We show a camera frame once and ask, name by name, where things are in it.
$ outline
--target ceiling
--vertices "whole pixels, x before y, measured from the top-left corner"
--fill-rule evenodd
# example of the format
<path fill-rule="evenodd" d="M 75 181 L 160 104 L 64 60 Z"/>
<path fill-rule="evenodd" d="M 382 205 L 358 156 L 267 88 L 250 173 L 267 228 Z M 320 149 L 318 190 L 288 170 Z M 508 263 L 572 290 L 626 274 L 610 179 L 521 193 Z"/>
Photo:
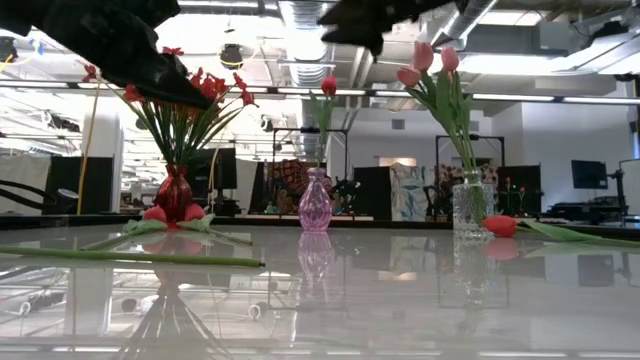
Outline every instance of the ceiling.
<path fill-rule="evenodd" d="M 233 4 L 229 1 L 217 3 Z M 487 13 L 480 21 L 480 26 L 496 24 L 508 25 L 509 28 L 514 28 L 514 25 L 532 28 L 539 24 L 543 17 L 545 22 L 566 22 L 619 9 L 624 10 L 627 6 L 628 1 L 504 0 L 499 1 L 496 7 Z M 372 63 L 368 52 L 362 49 L 353 46 L 329 45 L 329 55 L 322 61 L 322 66 L 329 68 L 337 77 L 340 88 L 395 89 L 397 88 L 395 72 L 401 65 L 409 62 L 413 42 L 417 37 L 424 36 L 424 32 L 430 27 L 442 22 L 442 18 L 447 14 L 446 11 L 442 9 L 426 14 L 416 23 L 396 25 L 394 30 L 386 35 L 384 52 L 377 63 Z M 256 86 L 294 86 L 291 75 L 291 64 L 294 60 L 288 55 L 288 50 L 295 46 L 297 53 L 312 52 L 313 46 L 317 46 L 317 37 L 320 34 L 318 33 L 315 38 L 307 35 L 307 38 L 292 39 L 287 27 L 283 26 L 282 20 L 275 17 L 238 16 L 231 13 L 231 10 L 228 14 L 212 14 L 207 13 L 206 7 L 199 13 L 183 12 L 185 13 L 169 19 L 156 29 L 159 35 L 158 48 L 181 47 L 185 52 L 181 60 L 189 69 L 203 67 L 206 72 L 231 81 L 232 73 L 221 65 L 218 54 L 226 43 L 241 44 L 245 62 L 239 73 L 247 83 Z M 0 36 L 11 34 L 3 30 L 0 32 Z M 0 79 L 77 82 L 85 76 L 85 61 L 46 34 L 33 30 L 27 38 L 13 34 L 11 36 L 17 39 L 16 47 L 19 49 L 20 59 L 28 61 L 22 65 L 6 67 L 0 74 Z M 29 43 L 32 39 L 36 39 L 43 45 L 42 54 L 34 52 Z M 536 62 L 541 61 L 540 57 L 493 55 L 483 57 L 482 54 L 463 53 L 461 79 L 465 91 L 496 94 L 605 95 L 615 89 L 615 81 L 608 75 L 565 73 L 565 76 L 548 76 L 533 70 L 537 68 Z M 438 67 L 439 64 L 436 62 L 433 70 L 437 70 Z M 60 154 L 77 154 L 81 143 L 79 134 L 51 126 L 50 117 L 44 114 L 45 111 L 49 112 L 76 123 L 82 128 L 84 116 L 91 109 L 93 96 L 93 91 L 15 90 L 0 87 L 0 131 L 6 134 L 24 135 L 25 138 L 55 137 L 62 134 L 68 135 L 71 139 L 47 138 L 25 141 L 4 139 L 0 140 L 2 142 L 0 146 L 13 149 L 10 150 L 11 152 L 38 148 Z M 103 91 L 100 101 L 112 104 L 110 106 L 120 114 L 124 124 L 125 170 L 136 173 L 142 172 L 139 168 L 151 168 L 157 169 L 161 174 L 160 154 L 151 137 L 146 131 L 136 128 L 134 116 L 123 104 L 114 99 L 108 92 Z M 300 101 L 260 99 L 258 104 L 259 108 L 244 111 L 223 135 L 224 139 L 237 139 L 240 144 L 238 153 L 248 159 L 263 159 L 271 154 L 272 134 L 265 133 L 260 128 L 263 115 L 275 121 L 277 127 L 297 127 L 301 124 Z M 361 105 L 371 106 L 369 102 Z M 382 107 L 400 110 L 415 109 L 416 105 L 411 100 L 403 100 L 388 101 Z M 484 117 L 492 116 L 498 106 L 495 103 L 478 102 L 475 108 L 480 111 L 479 117 Z M 371 115 L 375 111 L 388 114 L 385 109 L 367 110 L 370 116 L 356 118 L 356 123 L 351 128 L 351 136 L 367 134 L 367 121 L 375 122 L 376 118 L 380 118 L 380 116 Z M 283 141 L 286 140 L 291 144 L 285 143 L 280 155 L 293 157 L 302 152 L 302 142 L 299 137 L 291 134 L 283 139 Z"/>

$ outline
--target vase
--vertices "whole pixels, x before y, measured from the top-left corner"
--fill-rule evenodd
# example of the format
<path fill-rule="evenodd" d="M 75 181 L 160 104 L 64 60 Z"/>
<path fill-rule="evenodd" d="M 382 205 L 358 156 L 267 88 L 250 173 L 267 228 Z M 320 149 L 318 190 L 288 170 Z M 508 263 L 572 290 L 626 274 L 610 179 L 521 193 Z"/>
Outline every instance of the vase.
<path fill-rule="evenodd" d="M 329 227 L 332 213 L 331 200 L 323 186 L 325 170 L 311 168 L 307 170 L 307 174 L 309 174 L 309 185 L 298 206 L 300 224 L 307 232 L 323 232 Z"/>
<path fill-rule="evenodd" d="M 168 223 L 183 221 L 187 207 L 193 203 L 186 173 L 185 166 L 167 165 L 168 176 L 158 189 L 156 205 L 164 210 Z"/>
<path fill-rule="evenodd" d="M 466 171 L 464 183 L 453 187 L 453 231 L 467 237 L 484 237 L 489 231 L 482 225 L 493 216 L 493 186 L 483 184 L 479 170 Z"/>

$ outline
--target ceiling light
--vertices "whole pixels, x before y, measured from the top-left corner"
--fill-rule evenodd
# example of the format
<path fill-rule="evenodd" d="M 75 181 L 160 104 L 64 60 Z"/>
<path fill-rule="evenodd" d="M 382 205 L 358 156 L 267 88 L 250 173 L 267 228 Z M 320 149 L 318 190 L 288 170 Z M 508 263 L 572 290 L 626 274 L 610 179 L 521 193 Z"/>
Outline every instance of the ceiling light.
<path fill-rule="evenodd" d="M 388 90 L 378 90 L 376 91 L 376 96 L 386 96 L 386 97 L 411 97 L 406 91 L 388 91 Z"/>
<path fill-rule="evenodd" d="M 567 357 L 561 352 L 531 352 L 531 351 L 481 351 L 483 357 Z"/>
<path fill-rule="evenodd" d="M 606 98 L 606 97 L 565 97 L 565 103 L 595 104 L 595 105 L 640 105 L 640 99 L 634 98 Z"/>
<path fill-rule="evenodd" d="M 336 90 L 336 95 L 343 96 L 362 96 L 365 93 L 364 90 Z"/>
<path fill-rule="evenodd" d="M 55 81 L 15 81 L 0 80 L 0 86 L 6 87 L 27 87 L 27 88 L 66 88 L 67 83 Z"/>
<path fill-rule="evenodd" d="M 306 95 L 311 91 L 308 88 L 278 88 L 278 93 L 280 94 L 298 94 L 298 95 Z"/>
<path fill-rule="evenodd" d="M 584 358 L 602 358 L 602 359 L 640 359 L 640 353 L 625 352 L 590 352 L 579 353 L 578 356 Z"/>
<path fill-rule="evenodd" d="M 549 75 L 555 68 L 548 57 L 523 55 L 469 55 L 460 71 L 491 75 Z"/>
<path fill-rule="evenodd" d="M 553 99 L 553 96 L 473 94 L 473 100 L 548 102 Z"/>
<path fill-rule="evenodd" d="M 599 72 L 600 75 L 618 75 L 629 73 L 640 73 L 640 52 L 624 58 Z"/>

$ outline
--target green leaf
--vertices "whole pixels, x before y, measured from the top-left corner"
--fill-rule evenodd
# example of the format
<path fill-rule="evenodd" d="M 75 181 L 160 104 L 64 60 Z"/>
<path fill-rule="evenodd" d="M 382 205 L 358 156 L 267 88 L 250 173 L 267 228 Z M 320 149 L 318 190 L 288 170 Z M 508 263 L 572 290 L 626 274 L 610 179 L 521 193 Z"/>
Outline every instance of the green leaf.
<path fill-rule="evenodd" d="M 532 229 L 550 237 L 556 241 L 585 241 L 585 240 L 602 240 L 603 238 L 595 235 L 588 235 L 579 233 L 577 231 L 542 224 L 539 222 L 529 222 L 527 223 Z"/>
<path fill-rule="evenodd" d="M 122 230 L 128 235 L 139 235 L 167 228 L 167 224 L 159 220 L 129 220 Z"/>
<path fill-rule="evenodd" d="M 227 235 L 225 233 L 215 231 L 211 229 L 211 221 L 213 220 L 214 215 L 207 215 L 202 219 L 194 219 L 191 221 L 181 221 L 177 225 L 182 229 L 193 230 L 198 232 L 203 232 L 209 235 L 213 235 L 213 239 L 216 241 L 221 241 L 227 243 L 227 240 L 230 241 L 231 245 L 244 245 L 251 246 L 253 243 L 249 240 L 240 239 L 234 236 Z"/>

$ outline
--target red vase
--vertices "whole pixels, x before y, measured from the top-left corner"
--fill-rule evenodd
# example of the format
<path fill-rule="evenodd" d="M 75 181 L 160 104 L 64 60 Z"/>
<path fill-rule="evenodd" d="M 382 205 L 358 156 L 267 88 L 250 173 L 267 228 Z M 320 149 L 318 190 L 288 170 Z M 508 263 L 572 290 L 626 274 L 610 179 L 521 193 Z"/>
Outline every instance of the red vase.
<path fill-rule="evenodd" d="M 160 185 L 156 195 L 156 205 L 167 215 L 168 223 L 183 221 L 187 206 L 193 203 L 191 187 L 185 180 L 185 166 L 167 165 L 168 177 Z"/>

